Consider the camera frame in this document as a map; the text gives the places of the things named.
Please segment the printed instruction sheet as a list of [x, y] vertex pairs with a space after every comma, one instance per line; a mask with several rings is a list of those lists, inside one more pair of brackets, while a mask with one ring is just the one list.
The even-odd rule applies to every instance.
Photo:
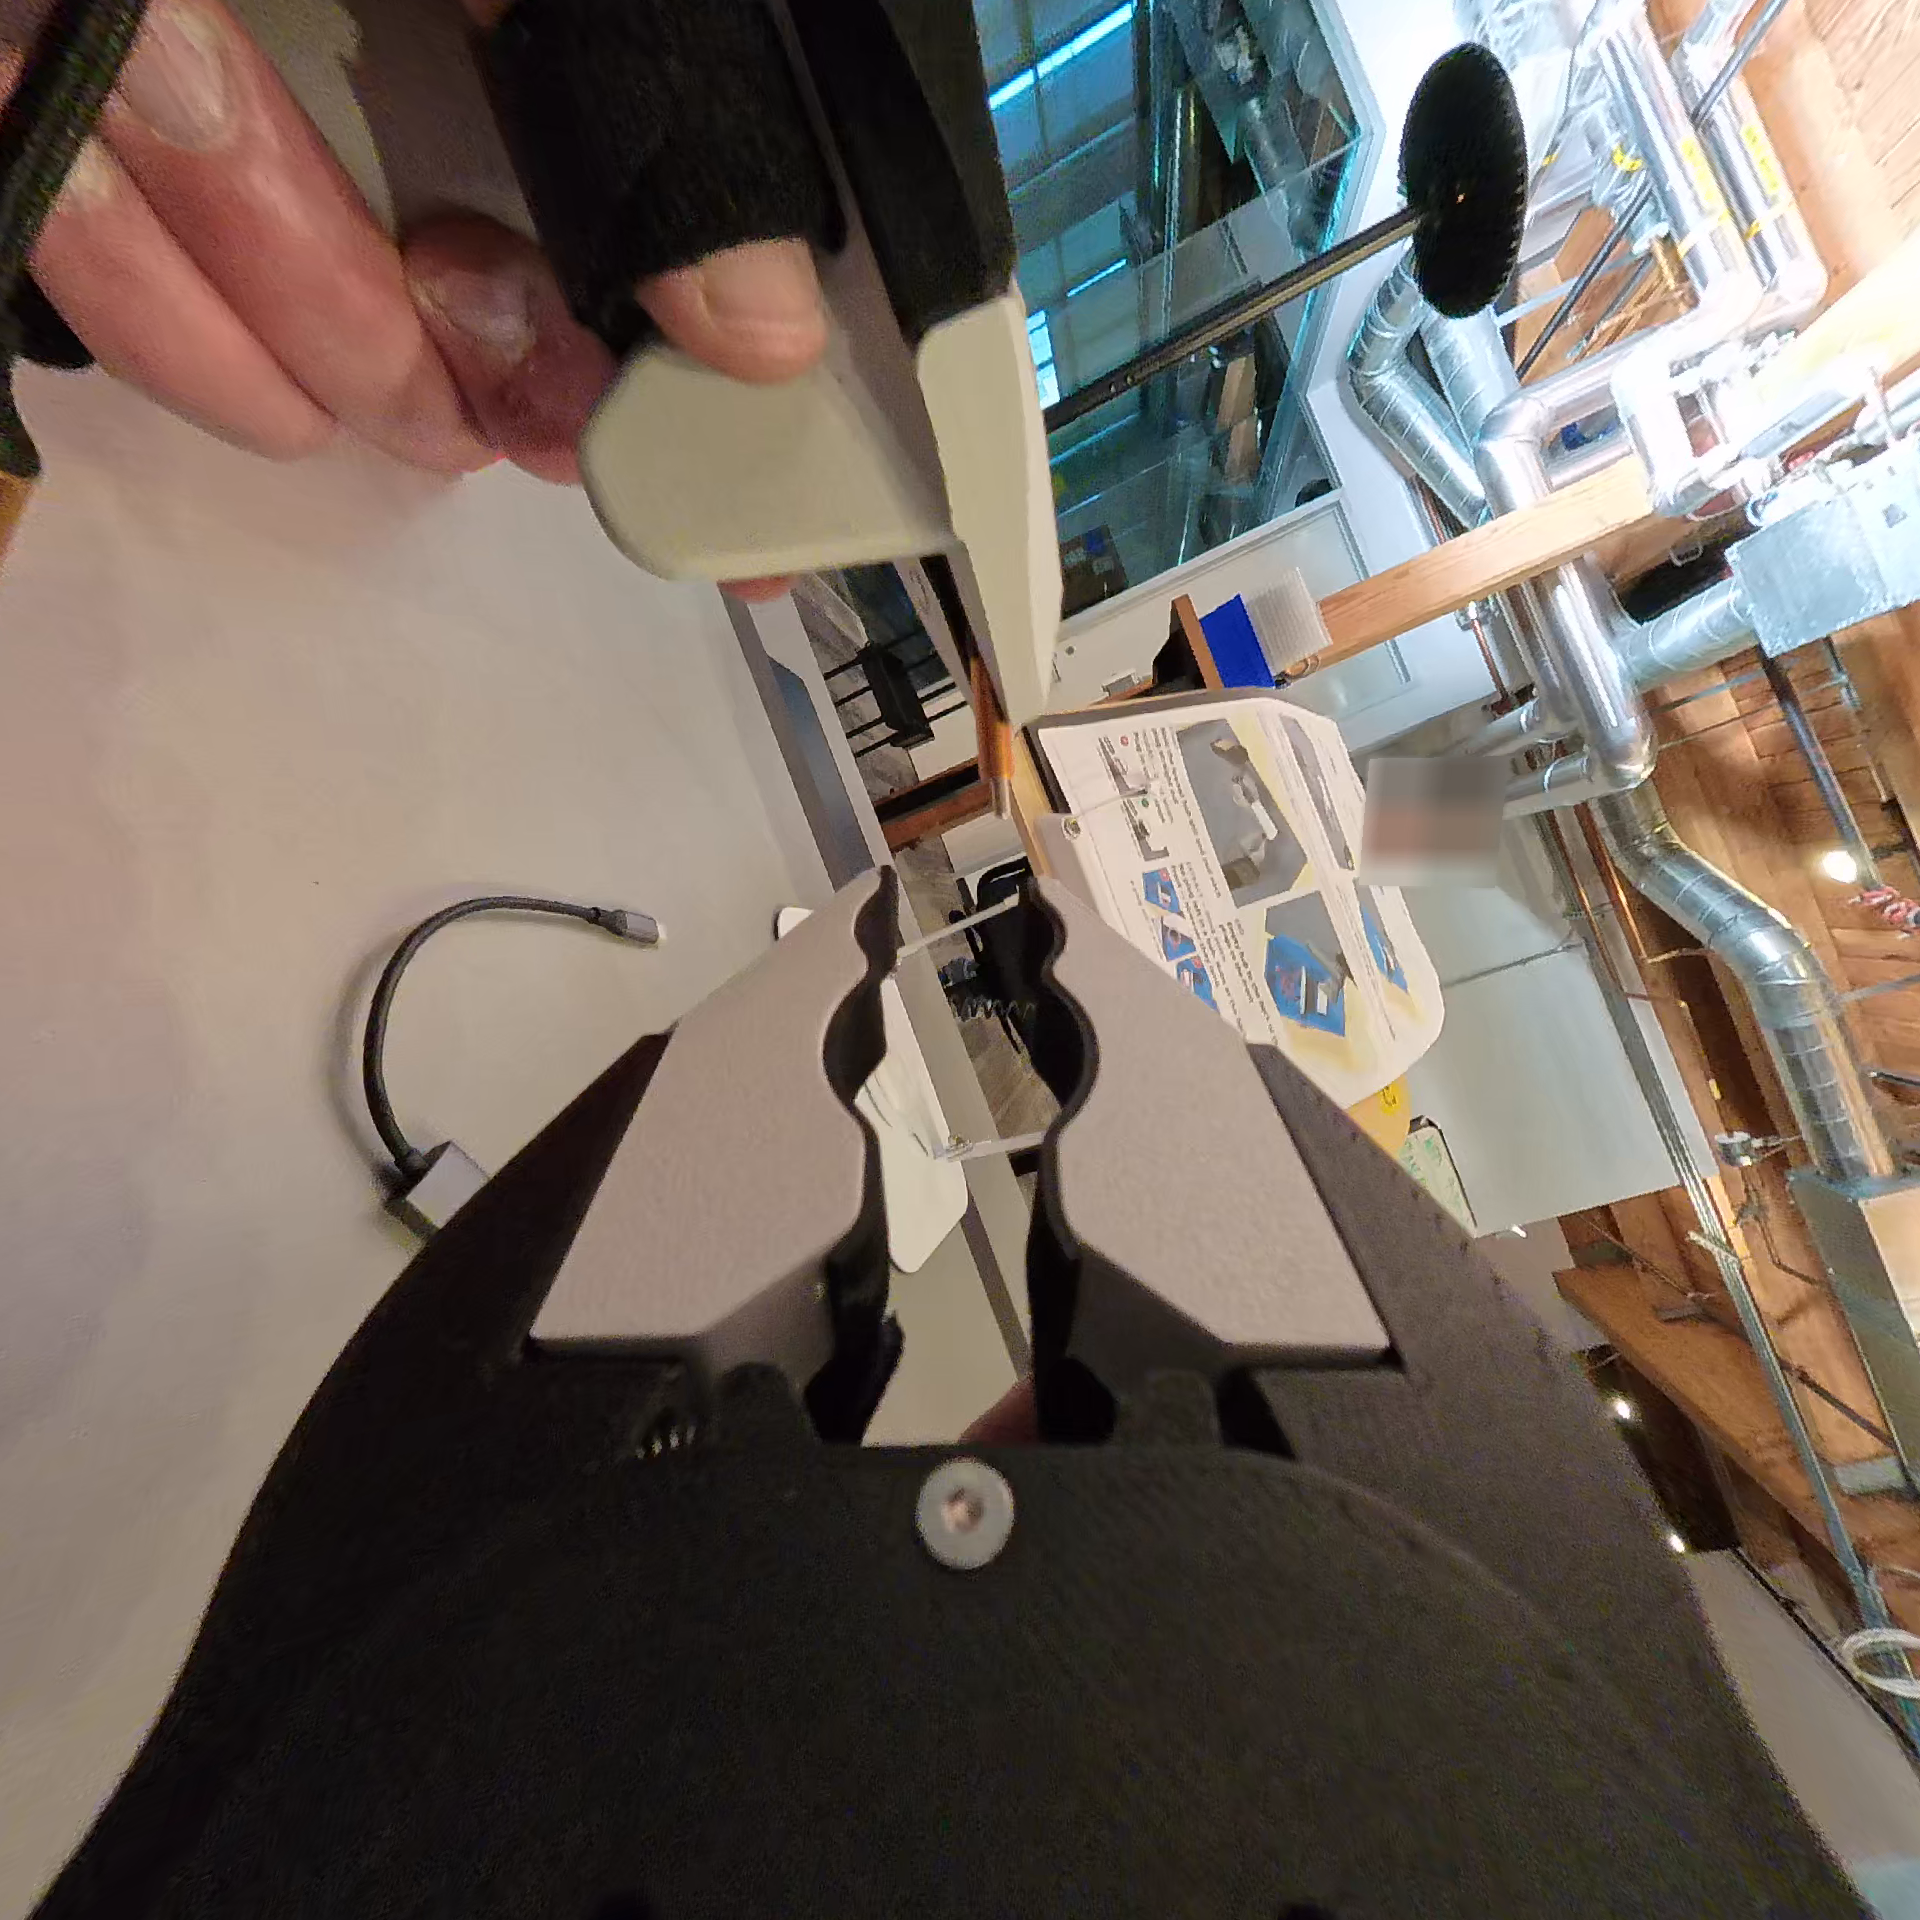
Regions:
[[1246, 1041], [1347, 1105], [1438, 1041], [1407, 903], [1357, 873], [1363, 790], [1332, 720], [1234, 687], [1056, 714], [1030, 740], [1052, 867]]

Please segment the slim dark usb hub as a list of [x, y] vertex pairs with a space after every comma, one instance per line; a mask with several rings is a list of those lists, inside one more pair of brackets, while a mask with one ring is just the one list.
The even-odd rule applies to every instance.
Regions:
[[358, 1039], [358, 1087], [386, 1156], [383, 1205], [417, 1239], [443, 1231], [447, 1221], [488, 1183], [488, 1171], [450, 1138], [419, 1143], [396, 1110], [387, 1082], [387, 1035], [405, 973], [439, 933], [483, 918], [545, 919], [592, 927], [631, 946], [658, 947], [659, 919], [638, 907], [575, 901], [537, 893], [478, 893], [443, 903], [412, 924], [375, 971]]

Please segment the black office chair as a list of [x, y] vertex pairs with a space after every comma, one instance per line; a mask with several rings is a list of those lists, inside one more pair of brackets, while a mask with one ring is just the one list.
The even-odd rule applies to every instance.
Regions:
[[1003, 1039], [1028, 1056], [1040, 1011], [1037, 975], [1024, 931], [1024, 905], [1034, 867], [1013, 855], [956, 878], [958, 905], [948, 924], [968, 921], [941, 943], [938, 979], [958, 1022], [994, 1022]]

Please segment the blue box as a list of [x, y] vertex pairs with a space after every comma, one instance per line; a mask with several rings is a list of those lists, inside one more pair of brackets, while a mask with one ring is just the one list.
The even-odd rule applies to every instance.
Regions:
[[1246, 600], [1236, 594], [1198, 615], [1212, 686], [1272, 691], [1278, 684]]

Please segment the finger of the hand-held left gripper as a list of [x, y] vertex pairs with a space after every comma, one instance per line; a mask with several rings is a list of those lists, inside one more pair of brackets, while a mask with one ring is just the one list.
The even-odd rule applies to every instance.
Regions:
[[971, 644], [1001, 711], [1037, 718], [1054, 687], [1064, 587], [1022, 295], [1003, 292], [932, 325], [917, 348], [917, 381]]

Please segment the silver air duct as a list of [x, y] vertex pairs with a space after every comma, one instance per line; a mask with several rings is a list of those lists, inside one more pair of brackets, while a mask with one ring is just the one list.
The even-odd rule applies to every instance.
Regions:
[[1788, 1095], [1814, 1187], [1850, 1201], [1916, 1187], [1916, 1171], [1881, 1125], [1840, 996], [1805, 937], [1756, 893], [1684, 843], [1658, 806], [1658, 744], [1643, 691], [1756, 646], [1790, 651], [1855, 623], [1817, 601], [1793, 626], [1793, 591], [1837, 584], [1817, 543], [1817, 517], [1850, 508], [1857, 487], [1807, 491], [1788, 452], [1852, 402], [1865, 402], [1904, 352], [1875, 337], [1828, 343], [1811, 320], [1828, 277], [1793, 191], [1768, 167], [1764, 127], [1750, 129], [1750, 94], [1734, 66], [1734, 30], [1748, 4], [1706, 4], [1667, 58], [1643, 4], [1594, 4], [1566, 70], [1574, 124], [1598, 86], [1602, 126], [1626, 154], [1661, 233], [1676, 242], [1691, 305], [1628, 342], [1586, 355], [1546, 381], [1509, 377], [1462, 444], [1473, 461], [1466, 528], [1494, 528], [1563, 500], [1548, 441], [1604, 409], [1619, 452], [1596, 478], [1643, 483], [1658, 516], [1690, 516], [1722, 493], [1778, 509], [1738, 540], [1730, 576], [1684, 606], [1631, 622], [1587, 562], [1525, 562], [1518, 585], [1534, 609], [1548, 725], [1561, 756], [1521, 779], [1509, 813], [1589, 804], [1604, 845], [1631, 884], [1736, 975], [1774, 1074]]

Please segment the black floor lamp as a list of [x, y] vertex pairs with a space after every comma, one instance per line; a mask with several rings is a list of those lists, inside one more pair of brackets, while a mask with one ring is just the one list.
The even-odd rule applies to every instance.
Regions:
[[1078, 424], [1393, 245], [1404, 245], [1413, 289], [1438, 315], [1467, 320], [1483, 311], [1515, 269], [1527, 191], [1524, 114], [1508, 70], [1487, 48], [1462, 42], [1427, 66], [1405, 106], [1397, 167], [1402, 205], [1393, 213], [1269, 281], [1217, 299], [1057, 398], [1044, 407], [1044, 430]]

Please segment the black utility cart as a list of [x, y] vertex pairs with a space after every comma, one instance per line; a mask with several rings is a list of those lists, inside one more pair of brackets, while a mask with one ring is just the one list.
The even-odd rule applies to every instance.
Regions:
[[927, 696], [950, 686], [945, 662], [923, 633], [867, 639], [824, 670], [824, 682], [855, 759], [927, 745], [938, 723]]

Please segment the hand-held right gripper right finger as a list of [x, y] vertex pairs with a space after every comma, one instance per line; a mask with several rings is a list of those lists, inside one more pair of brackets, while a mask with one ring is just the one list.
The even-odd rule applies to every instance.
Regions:
[[1025, 1242], [1040, 1436], [1099, 1441], [1161, 1375], [1208, 1400], [1391, 1339], [1260, 1051], [1057, 878], [1025, 896], [1030, 1061], [1057, 1110]]

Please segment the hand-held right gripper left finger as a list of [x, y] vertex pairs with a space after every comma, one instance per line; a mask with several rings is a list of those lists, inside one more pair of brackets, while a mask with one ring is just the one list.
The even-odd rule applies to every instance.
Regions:
[[855, 1095], [886, 1051], [900, 881], [874, 867], [664, 1039], [531, 1341], [766, 1365], [818, 1427], [866, 1427], [900, 1364], [880, 1147]]

